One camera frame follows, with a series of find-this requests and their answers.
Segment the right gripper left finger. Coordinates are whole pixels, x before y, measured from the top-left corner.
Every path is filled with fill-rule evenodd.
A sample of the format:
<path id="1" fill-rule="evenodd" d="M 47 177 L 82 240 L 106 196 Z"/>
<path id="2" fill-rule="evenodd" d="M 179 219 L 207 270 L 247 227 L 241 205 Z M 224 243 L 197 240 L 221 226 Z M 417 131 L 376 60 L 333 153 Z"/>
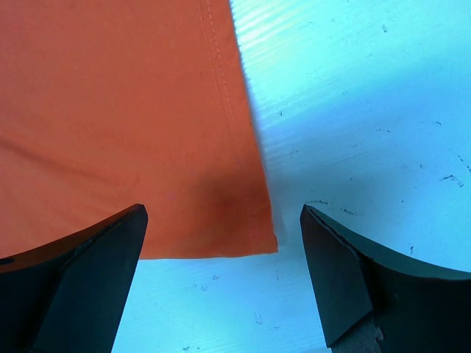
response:
<path id="1" fill-rule="evenodd" d="M 111 352 L 147 224 L 135 204 L 1 259 L 1 351 Z"/>

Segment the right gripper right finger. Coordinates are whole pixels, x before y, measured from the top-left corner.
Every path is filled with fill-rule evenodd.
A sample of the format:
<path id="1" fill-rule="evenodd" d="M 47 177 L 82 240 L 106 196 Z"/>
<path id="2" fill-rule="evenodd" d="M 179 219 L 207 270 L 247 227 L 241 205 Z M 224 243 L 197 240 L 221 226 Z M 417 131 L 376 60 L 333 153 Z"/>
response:
<path id="1" fill-rule="evenodd" d="M 300 225 L 332 352 L 470 350 L 469 273 L 396 252 L 310 205 Z"/>

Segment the orange t-shirt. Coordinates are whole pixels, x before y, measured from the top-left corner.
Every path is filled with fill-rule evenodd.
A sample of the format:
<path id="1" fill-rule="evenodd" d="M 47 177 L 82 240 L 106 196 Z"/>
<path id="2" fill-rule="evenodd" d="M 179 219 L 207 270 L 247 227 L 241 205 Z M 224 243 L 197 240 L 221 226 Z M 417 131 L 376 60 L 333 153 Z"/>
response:
<path id="1" fill-rule="evenodd" d="M 228 1 L 1 3 L 1 255 L 133 205 L 141 257 L 278 242 Z"/>

